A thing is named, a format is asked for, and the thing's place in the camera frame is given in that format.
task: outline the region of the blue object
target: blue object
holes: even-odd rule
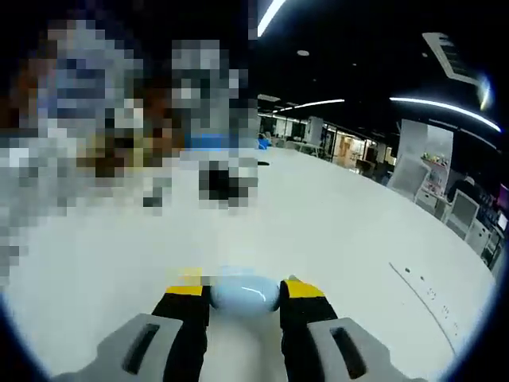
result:
[[[223,151],[239,148],[239,137],[234,134],[187,135],[185,147],[195,151]]]
[[[270,145],[270,141],[267,138],[258,138],[258,148],[260,150],[267,150],[267,147]]]

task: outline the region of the computer monitor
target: computer monitor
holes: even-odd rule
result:
[[[497,222],[497,225],[500,227],[500,229],[505,232],[507,227],[507,218],[503,213],[500,213],[499,215],[499,221]]]

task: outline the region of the air vent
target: air vent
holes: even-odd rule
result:
[[[269,102],[276,102],[276,101],[280,100],[280,98],[278,98],[278,97],[273,97],[273,96],[267,95],[267,94],[258,94],[258,99],[261,99],[263,101],[269,101]]]
[[[463,81],[467,84],[479,85],[476,74],[462,61],[456,46],[445,34],[423,33],[422,36],[437,57],[448,78]]]

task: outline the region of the chair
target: chair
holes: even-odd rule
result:
[[[444,223],[462,240],[465,240],[472,229],[477,211],[479,211],[479,204],[458,189]]]
[[[280,149],[282,149],[283,147],[285,147],[285,140],[284,139],[280,139],[280,138],[276,138],[275,139],[274,147],[279,147]]]
[[[429,176],[431,169],[420,159],[402,156],[390,177],[387,187],[415,202],[419,189]]]

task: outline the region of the white tabletop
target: white tabletop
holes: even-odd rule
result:
[[[408,262],[433,280],[463,327],[472,328],[494,286],[479,256],[417,205],[365,177],[295,150],[257,155],[270,165],[258,168],[257,196],[246,208],[205,208],[197,166],[187,163],[173,169],[161,216],[139,196],[123,204],[108,199],[31,231],[6,299],[51,374],[92,361],[105,336],[155,307],[179,268],[217,275],[233,266],[316,285],[338,316],[384,343],[407,376],[437,377],[453,353],[389,262]],[[256,349],[276,354],[278,323],[267,325],[272,342]],[[241,377],[262,359],[248,349],[252,336],[240,332],[212,320],[203,381],[256,380]],[[280,361],[266,380],[285,380]]]

